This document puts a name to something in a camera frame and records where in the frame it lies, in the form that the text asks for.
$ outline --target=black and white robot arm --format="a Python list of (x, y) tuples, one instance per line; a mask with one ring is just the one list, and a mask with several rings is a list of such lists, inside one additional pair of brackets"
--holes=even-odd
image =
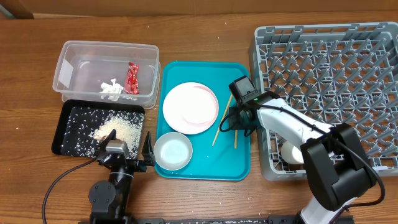
[[(348, 207), (374, 205), (383, 200), (384, 186), (369, 166), (359, 137), (350, 125), (343, 123), (334, 127), (309, 118), (290, 107), (279, 95), (256, 90), (248, 77), (235, 80), (229, 89), (237, 107), (221, 122), (220, 131), (245, 129), (248, 136), (261, 126), (295, 146), (285, 153), (302, 156), (314, 197), (298, 213), (296, 223), (333, 223)], [(228, 118), (229, 128), (223, 129)], [(345, 159), (333, 164), (330, 157), (335, 154), (342, 154)], [(379, 200), (349, 205), (377, 181), (382, 189)]]

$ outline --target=white cup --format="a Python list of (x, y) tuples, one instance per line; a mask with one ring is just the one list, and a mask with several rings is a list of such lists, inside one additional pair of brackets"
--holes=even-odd
[(301, 150), (292, 145), (292, 143), (286, 141), (282, 149), (280, 150), (280, 154), (285, 162), (289, 164), (303, 164), (303, 155)]

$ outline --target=red snack packet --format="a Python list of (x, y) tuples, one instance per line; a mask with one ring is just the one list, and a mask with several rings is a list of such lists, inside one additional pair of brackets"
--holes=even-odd
[(129, 70), (127, 71), (126, 81), (124, 82), (124, 92), (128, 94), (139, 94), (137, 72), (139, 65), (129, 62)]

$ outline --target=gray crate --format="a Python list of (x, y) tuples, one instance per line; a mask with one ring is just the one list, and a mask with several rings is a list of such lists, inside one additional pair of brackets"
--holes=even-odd
[[(314, 119), (355, 127), (379, 175), (395, 176), (397, 35), (394, 22), (259, 27), (249, 50), (252, 80)], [(284, 139), (265, 129), (257, 138), (264, 178), (306, 179), (302, 166), (280, 156)]]

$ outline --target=blue tray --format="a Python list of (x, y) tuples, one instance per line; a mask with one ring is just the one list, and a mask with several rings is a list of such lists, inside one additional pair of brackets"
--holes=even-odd
[(172, 62), (163, 71), (160, 92), (159, 116), (156, 139), (174, 131), (164, 119), (163, 102), (167, 93), (175, 86), (185, 82), (197, 82), (210, 88), (217, 96), (219, 113), (215, 123), (200, 134), (186, 135), (192, 143), (193, 155), (184, 168), (169, 171), (155, 165), (156, 172), (165, 178), (200, 180), (243, 180), (250, 171), (250, 138), (238, 132), (238, 146), (234, 148), (234, 131), (220, 132), (213, 146), (218, 125), (221, 122), (231, 93), (228, 85), (248, 70), (238, 63), (217, 62)]

